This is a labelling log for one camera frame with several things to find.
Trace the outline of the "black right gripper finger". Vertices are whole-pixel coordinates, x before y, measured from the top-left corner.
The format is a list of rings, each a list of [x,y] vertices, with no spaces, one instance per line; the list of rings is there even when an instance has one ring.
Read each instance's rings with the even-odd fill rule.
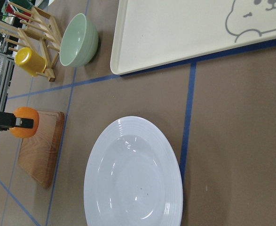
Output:
[[[33,119],[16,117],[16,122],[15,122],[14,127],[24,128],[24,129],[32,129],[33,126],[34,126]]]

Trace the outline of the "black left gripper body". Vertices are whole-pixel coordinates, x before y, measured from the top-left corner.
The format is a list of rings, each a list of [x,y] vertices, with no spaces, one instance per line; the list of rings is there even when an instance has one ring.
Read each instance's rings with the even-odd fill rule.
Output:
[[[12,113],[0,112],[0,131],[7,131],[16,124],[16,117]]]

